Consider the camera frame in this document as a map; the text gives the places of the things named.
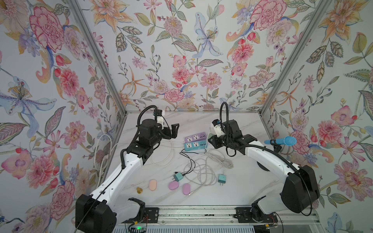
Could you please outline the teal power strip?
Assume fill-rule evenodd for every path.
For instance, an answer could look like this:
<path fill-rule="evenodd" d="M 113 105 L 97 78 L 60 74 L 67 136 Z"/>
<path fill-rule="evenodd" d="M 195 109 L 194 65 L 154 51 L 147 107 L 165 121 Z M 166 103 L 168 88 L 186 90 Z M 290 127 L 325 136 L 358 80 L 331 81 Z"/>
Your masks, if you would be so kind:
<path fill-rule="evenodd" d="M 204 150 L 207 148 L 207 142 L 205 140 L 188 142 L 184 144 L 184 150 L 189 152 L 193 150 Z"/>

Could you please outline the teal charger with black cable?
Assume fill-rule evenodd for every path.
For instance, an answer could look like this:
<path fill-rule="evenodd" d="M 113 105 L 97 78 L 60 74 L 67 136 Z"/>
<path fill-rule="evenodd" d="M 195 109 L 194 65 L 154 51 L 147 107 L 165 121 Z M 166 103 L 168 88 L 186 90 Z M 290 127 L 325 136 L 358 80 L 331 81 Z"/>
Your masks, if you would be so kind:
<path fill-rule="evenodd" d="M 174 177 L 175 181 L 179 182 L 179 181 L 181 181 L 183 179 L 184 175 L 182 173 L 180 173 L 180 172 L 177 172 L 177 173 L 174 174 L 173 177 Z"/>

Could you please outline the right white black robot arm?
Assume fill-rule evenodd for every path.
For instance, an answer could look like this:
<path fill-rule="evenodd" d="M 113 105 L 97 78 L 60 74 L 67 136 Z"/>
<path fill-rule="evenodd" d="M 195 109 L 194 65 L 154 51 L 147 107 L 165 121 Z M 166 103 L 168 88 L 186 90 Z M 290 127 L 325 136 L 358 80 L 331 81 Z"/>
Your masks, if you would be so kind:
<path fill-rule="evenodd" d="M 252 203 L 249 216 L 253 221 L 262 222 L 265 216 L 283 210 L 299 214 L 319 199 L 313 168 L 290 162 L 279 153 L 283 146 L 297 143 L 294 137 L 266 140 L 262 144 L 250 134 L 243 135 L 238 123 L 229 118 L 226 102 L 221 104 L 219 118 L 212 121 L 210 129 L 212 137 L 208 142 L 215 149 L 224 147 L 254 159 L 262 170 L 274 174 L 283 185 L 279 193 L 265 195 Z"/>

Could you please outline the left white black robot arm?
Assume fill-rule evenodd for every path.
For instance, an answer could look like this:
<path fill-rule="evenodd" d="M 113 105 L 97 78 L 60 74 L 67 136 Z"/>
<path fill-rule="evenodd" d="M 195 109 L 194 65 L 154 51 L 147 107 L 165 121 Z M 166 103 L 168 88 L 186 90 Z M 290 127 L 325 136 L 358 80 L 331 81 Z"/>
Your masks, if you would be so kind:
<path fill-rule="evenodd" d="M 145 202 L 118 197 L 131 177 L 147 162 L 162 139 L 177 138 L 179 124 L 164 125 L 162 110 L 146 107 L 138 116 L 137 131 L 130 145 L 120 152 L 120 164 L 90 195 L 76 201 L 75 230 L 84 233 L 111 233 L 119 224 L 145 220 Z"/>

